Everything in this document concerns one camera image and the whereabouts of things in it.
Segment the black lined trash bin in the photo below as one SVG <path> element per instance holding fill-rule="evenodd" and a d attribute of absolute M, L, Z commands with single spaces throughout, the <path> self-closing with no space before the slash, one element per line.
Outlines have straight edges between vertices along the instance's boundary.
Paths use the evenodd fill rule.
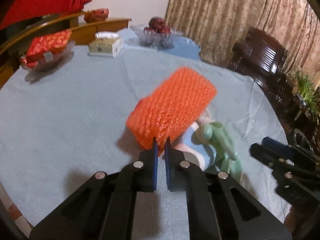
<path fill-rule="evenodd" d="M 305 134 L 299 129 L 295 128 L 294 130 L 292 130 L 287 136 L 287 141 L 291 146 L 302 147 L 305 150 L 314 153 L 310 142 L 307 140 Z"/>

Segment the dark wooden side table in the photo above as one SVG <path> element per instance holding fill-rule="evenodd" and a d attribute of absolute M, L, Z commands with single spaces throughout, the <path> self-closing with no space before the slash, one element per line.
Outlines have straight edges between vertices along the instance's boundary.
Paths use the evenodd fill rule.
<path fill-rule="evenodd" d="M 286 136 L 294 129 L 304 133 L 308 140 L 316 134 L 317 122 L 311 116 L 306 102 L 300 95 L 283 94 L 281 103 L 276 104 L 276 115 Z"/>

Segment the potted green plant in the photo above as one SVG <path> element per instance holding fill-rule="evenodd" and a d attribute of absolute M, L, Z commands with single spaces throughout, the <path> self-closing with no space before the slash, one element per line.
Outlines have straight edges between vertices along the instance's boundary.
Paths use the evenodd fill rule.
<path fill-rule="evenodd" d="M 312 120 L 319 122 L 319 95 L 316 94 L 316 90 L 313 88 L 313 81 L 311 75 L 304 72 L 302 69 L 296 69 L 294 74 L 297 81 L 297 93 L 306 102 L 306 107 L 312 117 Z"/>

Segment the grey table cloth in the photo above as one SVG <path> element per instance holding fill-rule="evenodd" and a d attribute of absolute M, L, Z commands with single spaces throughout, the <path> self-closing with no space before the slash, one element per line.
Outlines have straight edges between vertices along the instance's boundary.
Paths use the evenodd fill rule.
<path fill-rule="evenodd" d="M 1 88 L 1 182 L 36 225 L 97 171 L 115 173 L 138 158 L 125 122 L 139 100 L 180 66 L 217 89 L 211 118 L 227 125 L 239 148 L 243 187 L 284 221 L 290 205 L 275 192 L 271 170 L 249 154 L 264 137 L 285 132 L 260 87 L 248 76 L 155 50 L 124 48 L 91 57 L 76 46 L 65 64 L 40 75 L 19 69 Z"/>

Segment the blue patterned table cloth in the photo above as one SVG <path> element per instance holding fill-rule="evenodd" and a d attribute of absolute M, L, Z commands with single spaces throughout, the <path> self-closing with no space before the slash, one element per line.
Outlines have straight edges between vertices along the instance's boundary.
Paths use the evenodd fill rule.
<path fill-rule="evenodd" d="M 153 49 L 158 50 L 160 52 L 175 55 L 187 59 L 192 60 L 201 60 L 200 59 L 200 46 L 194 42 L 192 39 L 178 36 L 174 38 L 173 44 L 168 48 L 155 48 L 155 47 L 145 47 L 140 44 L 137 35 L 132 29 L 124 28 L 117 33 L 123 38 L 123 47 L 124 48 L 132 48 L 132 49 Z"/>

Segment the beige floral curtain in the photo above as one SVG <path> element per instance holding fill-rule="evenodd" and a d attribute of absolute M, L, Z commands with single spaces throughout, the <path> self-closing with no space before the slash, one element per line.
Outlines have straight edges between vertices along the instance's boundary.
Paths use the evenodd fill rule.
<path fill-rule="evenodd" d="M 302 69 L 319 79 L 319 19 L 307 0 L 169 0 L 165 18 L 208 63 L 227 67 L 233 45 L 255 27 L 287 49 L 286 74 Z"/>

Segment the glass fruit bowl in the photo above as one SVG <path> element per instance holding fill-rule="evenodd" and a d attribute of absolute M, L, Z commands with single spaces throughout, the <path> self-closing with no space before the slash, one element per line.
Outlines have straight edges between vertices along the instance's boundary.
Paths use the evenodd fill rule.
<path fill-rule="evenodd" d="M 170 34 L 160 34 L 153 31 L 145 31 L 145 27 L 147 26 L 141 24 L 130 27 L 130 29 L 137 36 L 139 44 L 145 47 L 156 49 L 171 48 L 178 38 L 183 37 L 181 33 L 176 32 L 175 30 L 173 30 Z"/>

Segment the glass candy dish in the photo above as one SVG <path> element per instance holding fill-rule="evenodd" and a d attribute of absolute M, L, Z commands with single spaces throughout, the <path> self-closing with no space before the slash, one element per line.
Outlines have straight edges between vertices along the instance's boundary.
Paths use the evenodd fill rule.
<path fill-rule="evenodd" d="M 69 42 L 66 48 L 57 54 L 45 52 L 42 58 L 34 62 L 28 62 L 26 56 L 23 56 L 20 58 L 20 66 L 28 72 L 47 72 L 70 59 L 73 55 L 74 45 L 74 41 Z"/>

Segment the red apples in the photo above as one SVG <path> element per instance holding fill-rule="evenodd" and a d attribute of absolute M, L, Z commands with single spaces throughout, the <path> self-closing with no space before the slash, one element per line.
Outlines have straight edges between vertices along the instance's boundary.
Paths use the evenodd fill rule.
<path fill-rule="evenodd" d="M 144 28 L 145 31 L 153 31 L 160 34 L 170 34 L 171 29 L 165 23 L 165 20 L 159 17 L 153 17 L 149 21 L 149 26 Z"/>

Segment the tissue box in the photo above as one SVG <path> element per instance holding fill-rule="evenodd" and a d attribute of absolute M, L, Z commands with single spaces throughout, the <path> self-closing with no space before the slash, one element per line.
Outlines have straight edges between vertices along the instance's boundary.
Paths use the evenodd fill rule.
<path fill-rule="evenodd" d="M 95 40 L 88 45 L 88 54 L 115 58 L 122 47 L 123 39 L 118 33 L 100 31 L 95 33 Z"/>

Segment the red candy packet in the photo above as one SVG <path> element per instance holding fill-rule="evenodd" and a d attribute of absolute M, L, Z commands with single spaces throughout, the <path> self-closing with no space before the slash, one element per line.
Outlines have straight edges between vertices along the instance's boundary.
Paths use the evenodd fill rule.
<path fill-rule="evenodd" d="M 35 37 L 25 54 L 28 62 L 34 62 L 43 57 L 45 52 L 53 54 L 63 51 L 70 41 L 72 31 L 66 29 L 53 34 Z"/>

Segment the red ornament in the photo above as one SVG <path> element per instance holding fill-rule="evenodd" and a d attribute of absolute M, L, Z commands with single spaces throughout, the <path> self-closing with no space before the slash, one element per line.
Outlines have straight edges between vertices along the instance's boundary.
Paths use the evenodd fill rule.
<path fill-rule="evenodd" d="M 108 8 L 99 8 L 96 10 L 91 10 L 85 13 L 84 21 L 86 23 L 94 23 L 105 21 L 109 16 L 109 9 Z"/>

